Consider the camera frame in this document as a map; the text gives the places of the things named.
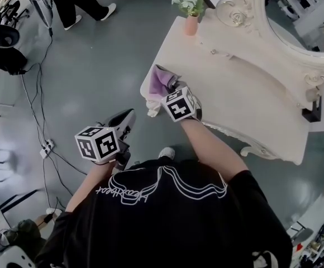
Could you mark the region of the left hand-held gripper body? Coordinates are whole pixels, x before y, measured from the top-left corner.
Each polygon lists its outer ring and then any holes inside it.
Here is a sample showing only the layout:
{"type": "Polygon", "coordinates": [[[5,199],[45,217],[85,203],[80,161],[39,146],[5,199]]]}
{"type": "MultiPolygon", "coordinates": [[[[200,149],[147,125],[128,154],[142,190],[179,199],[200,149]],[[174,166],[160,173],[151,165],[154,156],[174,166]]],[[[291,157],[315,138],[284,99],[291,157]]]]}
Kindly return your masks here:
{"type": "Polygon", "coordinates": [[[88,126],[75,135],[75,141],[82,158],[97,165],[113,162],[117,170],[124,170],[131,157],[125,142],[129,132],[129,127],[88,126]]]}

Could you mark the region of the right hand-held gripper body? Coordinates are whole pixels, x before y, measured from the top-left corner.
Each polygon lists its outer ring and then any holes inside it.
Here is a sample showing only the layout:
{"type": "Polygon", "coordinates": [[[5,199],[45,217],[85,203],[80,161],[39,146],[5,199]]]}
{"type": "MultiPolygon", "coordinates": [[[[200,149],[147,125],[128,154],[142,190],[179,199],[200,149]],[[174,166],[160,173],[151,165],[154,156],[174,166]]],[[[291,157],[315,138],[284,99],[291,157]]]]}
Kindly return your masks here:
{"type": "Polygon", "coordinates": [[[174,122],[183,119],[201,121],[202,106],[188,87],[183,87],[162,99],[162,105],[174,122]]]}

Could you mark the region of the purple cloth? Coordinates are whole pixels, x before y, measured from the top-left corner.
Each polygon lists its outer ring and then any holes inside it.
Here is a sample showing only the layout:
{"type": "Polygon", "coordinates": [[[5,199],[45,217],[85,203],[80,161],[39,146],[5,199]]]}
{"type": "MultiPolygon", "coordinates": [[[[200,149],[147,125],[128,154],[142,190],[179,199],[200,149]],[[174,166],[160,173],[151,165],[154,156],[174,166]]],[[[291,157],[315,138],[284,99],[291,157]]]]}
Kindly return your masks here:
{"type": "Polygon", "coordinates": [[[150,85],[148,86],[148,98],[164,98],[176,90],[174,84],[180,80],[181,76],[166,69],[165,67],[155,64],[150,74],[150,85]]]}

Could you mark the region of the person's right forearm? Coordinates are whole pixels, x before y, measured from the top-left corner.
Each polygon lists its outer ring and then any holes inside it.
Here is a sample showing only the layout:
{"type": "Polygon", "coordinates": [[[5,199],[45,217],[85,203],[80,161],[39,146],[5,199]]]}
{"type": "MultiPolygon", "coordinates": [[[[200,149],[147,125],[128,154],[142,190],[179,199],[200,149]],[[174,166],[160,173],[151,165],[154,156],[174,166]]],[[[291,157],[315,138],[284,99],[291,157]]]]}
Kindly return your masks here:
{"type": "Polygon", "coordinates": [[[199,161],[217,171],[224,181],[248,170],[242,158],[199,121],[184,119],[180,125],[199,161]]]}

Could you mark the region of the person's left forearm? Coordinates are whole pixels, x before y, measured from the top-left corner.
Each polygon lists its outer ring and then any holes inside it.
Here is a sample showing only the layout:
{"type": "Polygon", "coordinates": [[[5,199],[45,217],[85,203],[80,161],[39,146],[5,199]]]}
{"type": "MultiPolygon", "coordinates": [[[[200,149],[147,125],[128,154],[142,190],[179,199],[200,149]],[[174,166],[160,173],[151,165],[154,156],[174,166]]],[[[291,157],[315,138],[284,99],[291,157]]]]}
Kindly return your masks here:
{"type": "Polygon", "coordinates": [[[88,175],[83,180],[78,190],[71,197],[66,212],[73,212],[74,209],[88,196],[88,194],[103,180],[109,178],[115,167],[116,161],[112,160],[106,164],[93,165],[88,175]]]}

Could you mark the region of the white dressing table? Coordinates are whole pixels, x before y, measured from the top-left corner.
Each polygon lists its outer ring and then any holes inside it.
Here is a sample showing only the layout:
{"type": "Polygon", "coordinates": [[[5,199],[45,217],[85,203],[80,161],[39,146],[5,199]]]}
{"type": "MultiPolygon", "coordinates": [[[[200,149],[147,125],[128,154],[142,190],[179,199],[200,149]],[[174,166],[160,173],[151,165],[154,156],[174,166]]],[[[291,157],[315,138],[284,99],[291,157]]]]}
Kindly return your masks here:
{"type": "Polygon", "coordinates": [[[242,156],[301,164],[309,123],[285,74],[262,65],[250,48],[237,56],[233,50],[243,42],[232,40],[213,9],[196,36],[185,35],[184,25],[183,17],[175,19],[154,63],[179,75],[199,99],[203,124],[244,142],[242,156]]]}

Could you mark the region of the person's left shoe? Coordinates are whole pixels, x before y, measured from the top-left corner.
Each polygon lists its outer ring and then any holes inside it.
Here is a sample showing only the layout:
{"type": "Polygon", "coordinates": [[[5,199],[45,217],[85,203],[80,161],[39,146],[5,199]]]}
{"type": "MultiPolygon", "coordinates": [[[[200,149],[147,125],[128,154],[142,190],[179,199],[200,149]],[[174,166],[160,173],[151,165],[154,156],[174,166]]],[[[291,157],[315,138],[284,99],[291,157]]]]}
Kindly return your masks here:
{"type": "Polygon", "coordinates": [[[174,160],[175,158],[175,150],[172,147],[163,148],[158,156],[158,159],[168,158],[170,160],[174,160]]]}

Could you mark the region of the white power strip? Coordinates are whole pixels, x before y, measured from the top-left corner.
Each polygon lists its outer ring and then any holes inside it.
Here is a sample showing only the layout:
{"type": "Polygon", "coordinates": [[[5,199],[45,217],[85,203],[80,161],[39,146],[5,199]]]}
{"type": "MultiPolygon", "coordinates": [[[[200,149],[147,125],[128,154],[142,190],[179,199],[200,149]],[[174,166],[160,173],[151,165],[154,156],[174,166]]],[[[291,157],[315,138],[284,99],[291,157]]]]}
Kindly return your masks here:
{"type": "Polygon", "coordinates": [[[54,147],[55,147],[55,144],[51,139],[45,141],[42,149],[40,150],[40,155],[41,155],[42,159],[47,158],[54,147]]]}

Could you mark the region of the pink vase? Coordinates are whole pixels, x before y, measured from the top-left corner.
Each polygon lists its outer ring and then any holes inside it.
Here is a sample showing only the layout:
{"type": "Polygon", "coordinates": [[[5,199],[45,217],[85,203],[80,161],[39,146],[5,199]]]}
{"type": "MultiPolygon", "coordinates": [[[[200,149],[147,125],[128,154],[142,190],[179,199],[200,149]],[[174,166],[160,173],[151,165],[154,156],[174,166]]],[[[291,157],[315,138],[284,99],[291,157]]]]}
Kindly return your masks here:
{"type": "Polygon", "coordinates": [[[198,16],[188,16],[185,19],[184,32],[187,36],[194,36],[198,30],[198,16]]]}

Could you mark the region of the person's black printed t-shirt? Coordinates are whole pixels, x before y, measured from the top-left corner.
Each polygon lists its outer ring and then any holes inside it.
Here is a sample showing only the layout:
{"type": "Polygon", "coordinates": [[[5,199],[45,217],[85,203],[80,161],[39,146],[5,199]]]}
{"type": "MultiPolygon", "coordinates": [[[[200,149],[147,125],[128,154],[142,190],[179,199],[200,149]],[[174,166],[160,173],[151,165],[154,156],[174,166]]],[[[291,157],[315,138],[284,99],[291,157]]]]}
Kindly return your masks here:
{"type": "Polygon", "coordinates": [[[293,246],[259,184],[193,160],[143,162],[55,222],[37,268],[289,268],[293,246]]]}

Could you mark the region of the black office chair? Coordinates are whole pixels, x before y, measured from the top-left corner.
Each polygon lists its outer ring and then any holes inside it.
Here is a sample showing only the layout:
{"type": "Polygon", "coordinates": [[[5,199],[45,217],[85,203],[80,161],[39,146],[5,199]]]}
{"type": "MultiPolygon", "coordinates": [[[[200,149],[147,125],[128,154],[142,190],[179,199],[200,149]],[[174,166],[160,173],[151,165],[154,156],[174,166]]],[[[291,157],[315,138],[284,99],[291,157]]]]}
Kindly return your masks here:
{"type": "Polygon", "coordinates": [[[0,13],[0,69],[11,75],[25,73],[27,58],[15,46],[20,40],[19,31],[11,26],[1,24],[0,13]]]}

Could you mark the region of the clear glass perfume bottle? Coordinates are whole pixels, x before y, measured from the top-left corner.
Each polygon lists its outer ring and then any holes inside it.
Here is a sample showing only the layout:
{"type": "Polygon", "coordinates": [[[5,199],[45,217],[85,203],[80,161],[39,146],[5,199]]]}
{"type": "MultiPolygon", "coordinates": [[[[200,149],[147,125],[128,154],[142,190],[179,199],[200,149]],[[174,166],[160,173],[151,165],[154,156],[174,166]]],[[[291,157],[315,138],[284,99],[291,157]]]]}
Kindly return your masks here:
{"type": "Polygon", "coordinates": [[[321,93],[317,87],[306,90],[306,100],[308,102],[311,103],[316,102],[319,100],[320,97],[321,97],[321,93]]]}

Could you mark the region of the black tissue box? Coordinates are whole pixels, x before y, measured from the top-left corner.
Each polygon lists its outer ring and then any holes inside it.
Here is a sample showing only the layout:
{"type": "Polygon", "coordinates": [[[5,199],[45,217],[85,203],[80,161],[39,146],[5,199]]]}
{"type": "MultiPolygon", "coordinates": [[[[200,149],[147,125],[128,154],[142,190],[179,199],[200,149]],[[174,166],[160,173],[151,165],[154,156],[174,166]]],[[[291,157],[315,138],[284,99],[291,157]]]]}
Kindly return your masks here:
{"type": "Polygon", "coordinates": [[[320,122],[322,114],[322,97],[319,97],[316,101],[312,103],[312,109],[307,108],[302,109],[302,116],[309,122],[320,122]]]}

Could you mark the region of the oval mirror ornate white frame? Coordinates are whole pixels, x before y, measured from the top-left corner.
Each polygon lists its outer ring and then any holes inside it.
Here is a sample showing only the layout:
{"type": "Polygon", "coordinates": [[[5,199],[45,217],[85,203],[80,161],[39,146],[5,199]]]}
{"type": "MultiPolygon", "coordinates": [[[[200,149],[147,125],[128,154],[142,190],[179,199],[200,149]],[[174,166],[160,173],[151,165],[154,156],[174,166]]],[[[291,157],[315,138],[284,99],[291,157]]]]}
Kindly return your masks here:
{"type": "Polygon", "coordinates": [[[204,22],[216,23],[222,51],[260,68],[285,89],[294,103],[311,109],[311,91],[324,84],[324,52],[312,52],[279,36],[266,15],[265,0],[219,0],[204,22]]]}

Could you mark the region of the grey chair black frame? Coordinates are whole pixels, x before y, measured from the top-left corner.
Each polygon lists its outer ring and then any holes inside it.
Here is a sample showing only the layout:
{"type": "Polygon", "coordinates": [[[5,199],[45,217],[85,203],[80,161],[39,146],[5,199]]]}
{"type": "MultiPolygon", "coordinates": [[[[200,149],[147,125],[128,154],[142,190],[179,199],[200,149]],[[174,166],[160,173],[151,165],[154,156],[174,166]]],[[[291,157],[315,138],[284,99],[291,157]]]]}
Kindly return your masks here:
{"type": "Polygon", "coordinates": [[[314,231],[311,228],[305,227],[299,221],[296,221],[295,224],[299,226],[299,229],[291,226],[287,230],[288,234],[290,234],[290,233],[292,234],[290,236],[290,238],[291,238],[291,242],[292,242],[293,246],[296,246],[296,245],[301,244],[302,242],[308,240],[314,233],[314,231]]]}

